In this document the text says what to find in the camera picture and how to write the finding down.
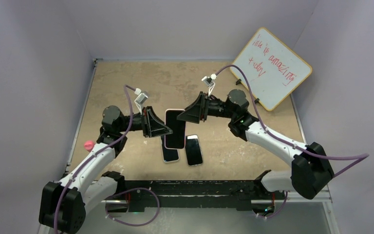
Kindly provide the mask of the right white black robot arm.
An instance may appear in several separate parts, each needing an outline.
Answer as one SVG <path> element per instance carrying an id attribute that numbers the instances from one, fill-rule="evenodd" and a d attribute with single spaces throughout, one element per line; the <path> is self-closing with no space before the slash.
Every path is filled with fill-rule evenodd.
<path id="1" fill-rule="evenodd" d="M 244 91 L 231 90 L 225 101 L 200 92 L 178 120 L 200 123 L 208 116 L 230 120 L 231 133 L 244 141 L 271 152 L 290 166 L 289 171 L 266 171 L 254 185 L 255 195 L 266 198 L 275 191 L 296 191 L 306 199 L 313 199 L 335 176 L 323 147 L 318 143 L 307 145 L 292 140 L 264 127 L 262 120 L 248 111 L 249 101 Z"/>

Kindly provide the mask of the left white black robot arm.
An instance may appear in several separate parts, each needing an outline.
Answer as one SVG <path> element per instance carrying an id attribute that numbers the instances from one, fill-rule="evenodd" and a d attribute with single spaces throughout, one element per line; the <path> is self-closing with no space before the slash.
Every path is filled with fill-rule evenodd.
<path id="1" fill-rule="evenodd" d="M 129 190 L 118 172 L 101 171 L 124 149 L 129 131 L 142 131 L 145 137 L 160 137 L 173 131 L 155 114 L 152 107 L 123 115 L 116 106 L 103 111 L 100 136 L 88 156 L 58 182 L 48 182 L 42 191 L 38 221 L 58 233 L 75 234 L 86 214 L 102 200 L 121 199 Z"/>

